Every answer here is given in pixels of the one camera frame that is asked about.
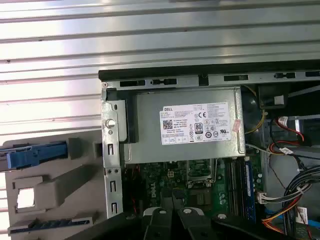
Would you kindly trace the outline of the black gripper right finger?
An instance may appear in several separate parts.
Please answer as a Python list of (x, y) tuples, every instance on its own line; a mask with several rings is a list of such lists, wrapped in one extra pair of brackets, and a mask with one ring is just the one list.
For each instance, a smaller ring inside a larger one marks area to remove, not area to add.
[(200, 208), (186, 206), (182, 189), (173, 190), (173, 206), (183, 227), (180, 240), (292, 240), (242, 217), (222, 213), (208, 217)]

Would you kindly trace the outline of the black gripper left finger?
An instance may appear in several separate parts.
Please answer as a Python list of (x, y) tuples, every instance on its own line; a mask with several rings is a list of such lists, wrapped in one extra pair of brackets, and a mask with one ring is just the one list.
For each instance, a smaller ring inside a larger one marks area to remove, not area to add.
[(69, 240), (169, 240), (173, 218), (173, 195), (162, 189), (161, 205), (149, 207), (142, 216), (121, 213), (91, 226)]

